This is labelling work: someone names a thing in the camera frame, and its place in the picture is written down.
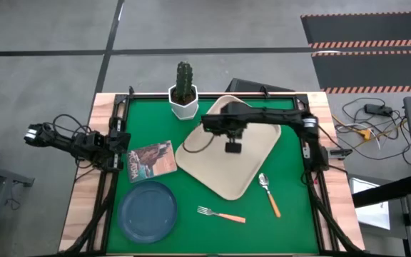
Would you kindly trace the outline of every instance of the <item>book cover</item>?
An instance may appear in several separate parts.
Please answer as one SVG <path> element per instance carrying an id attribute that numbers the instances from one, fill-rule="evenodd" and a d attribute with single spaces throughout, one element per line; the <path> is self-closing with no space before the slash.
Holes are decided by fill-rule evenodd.
<path id="1" fill-rule="evenodd" d="M 128 176 L 131 183 L 176 170 L 171 141 L 137 148 L 128 153 Z"/>

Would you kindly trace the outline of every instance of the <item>blue plate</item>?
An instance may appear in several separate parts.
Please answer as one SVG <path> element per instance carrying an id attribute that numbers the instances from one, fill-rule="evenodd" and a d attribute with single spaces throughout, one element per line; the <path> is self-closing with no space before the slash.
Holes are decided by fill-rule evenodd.
<path id="1" fill-rule="evenodd" d="M 176 219 L 176 198 L 167 186 L 155 181 L 134 186 L 118 206 L 118 226 L 136 243 L 163 239 Z"/>

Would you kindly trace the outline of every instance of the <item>fork handle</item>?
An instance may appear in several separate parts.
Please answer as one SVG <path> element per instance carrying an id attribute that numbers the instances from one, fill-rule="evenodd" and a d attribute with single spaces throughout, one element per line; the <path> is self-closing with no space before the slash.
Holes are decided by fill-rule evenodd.
<path id="1" fill-rule="evenodd" d="M 280 218 L 282 215 L 280 214 L 277 204 L 275 203 L 275 200 L 271 194 L 269 194 L 269 200 L 270 200 L 270 204 L 272 205 L 272 208 L 274 209 L 275 216 L 277 216 L 277 218 Z"/>
<path id="2" fill-rule="evenodd" d="M 218 214 L 221 218 L 227 218 L 230 219 L 232 221 L 237 221 L 237 222 L 241 222 L 241 223 L 245 223 L 245 218 L 239 217 L 239 216 L 233 216 L 233 215 L 229 215 L 229 214 L 223 214 L 223 213 L 219 213 Z"/>

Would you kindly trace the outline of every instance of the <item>green mat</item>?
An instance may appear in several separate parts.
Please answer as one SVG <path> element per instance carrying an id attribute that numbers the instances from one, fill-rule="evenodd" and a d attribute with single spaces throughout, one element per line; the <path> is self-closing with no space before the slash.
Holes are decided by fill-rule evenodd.
<path id="1" fill-rule="evenodd" d="M 195 119 L 179 121 L 167 100 L 136 99 L 129 107 L 130 149 L 171 140 L 175 151 L 214 102 L 200 99 Z M 293 108 L 291 99 L 245 102 L 254 107 Z M 127 171 L 120 172 L 107 253 L 318 253 L 308 190 L 300 182 L 301 148 L 290 127 L 282 127 L 282 135 L 260 171 L 270 179 L 270 191 L 282 213 L 281 218 L 275 217 L 267 194 L 256 178 L 236 201 L 221 198 L 180 168 L 153 178 L 172 190 L 178 203 L 178 217 L 173 230 L 152 244 L 133 243 L 118 227 L 118 205 L 132 187 Z M 205 216 L 196 212 L 198 206 L 243 216 L 247 221 L 242 224 Z"/>

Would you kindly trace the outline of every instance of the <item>plastic tray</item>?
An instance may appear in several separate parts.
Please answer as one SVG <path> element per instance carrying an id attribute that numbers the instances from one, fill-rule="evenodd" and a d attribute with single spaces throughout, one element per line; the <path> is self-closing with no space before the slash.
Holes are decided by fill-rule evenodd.
<path id="1" fill-rule="evenodd" d="M 219 114 L 231 101 L 243 102 L 234 96 L 221 96 L 207 114 Z M 176 151 L 176 161 L 184 171 L 226 200 L 239 199 L 280 138 L 279 125 L 248 124 L 241 140 L 241 153 L 226 153 L 226 135 L 216 136 L 199 153 L 188 153 L 182 147 Z M 185 147 L 194 151 L 203 148 L 212 137 L 202 126 L 196 127 L 185 140 Z"/>

